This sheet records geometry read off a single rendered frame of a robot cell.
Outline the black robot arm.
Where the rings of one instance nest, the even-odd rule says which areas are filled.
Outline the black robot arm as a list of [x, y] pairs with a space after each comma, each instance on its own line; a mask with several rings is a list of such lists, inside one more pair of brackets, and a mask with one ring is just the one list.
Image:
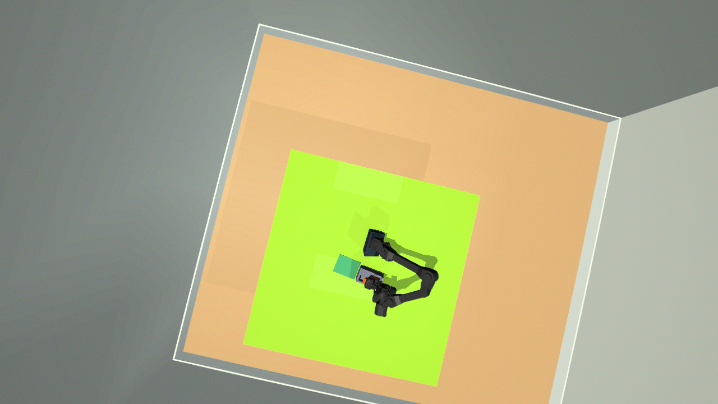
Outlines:
[[422, 279], [419, 291], [407, 292], [406, 294], [394, 294], [392, 296], [388, 296], [388, 289], [382, 287], [377, 292], [378, 296], [375, 296], [376, 292], [374, 290], [372, 302], [375, 304], [375, 315], [386, 317], [388, 307], [393, 309], [405, 302], [415, 301], [430, 296], [430, 292], [432, 291], [435, 282], [439, 279], [438, 271], [431, 268], [424, 268], [423, 266], [406, 259], [404, 256], [398, 255], [397, 251], [392, 249], [389, 242], [384, 242], [384, 240], [380, 240], [378, 237], [370, 237], [369, 248], [374, 251], [378, 251], [382, 259], [385, 259], [387, 262], [395, 261], [395, 263], [401, 264], [405, 268], [410, 269], [413, 273], [416, 273], [420, 279]]

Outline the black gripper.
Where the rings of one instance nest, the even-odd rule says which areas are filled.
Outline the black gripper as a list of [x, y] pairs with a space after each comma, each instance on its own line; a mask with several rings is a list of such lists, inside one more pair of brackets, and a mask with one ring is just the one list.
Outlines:
[[397, 293], [397, 289], [395, 287], [392, 287], [392, 286], [390, 287], [390, 286], [388, 286], [388, 284], [385, 284], [385, 283], [377, 284], [377, 282], [378, 281], [376, 279], [367, 278], [366, 284], [364, 285], [364, 287], [366, 289], [368, 289], [369, 291], [370, 291], [370, 289], [375, 290], [375, 292], [376, 292], [375, 296], [378, 296], [377, 292], [382, 287], [388, 289], [388, 296], [392, 296]]

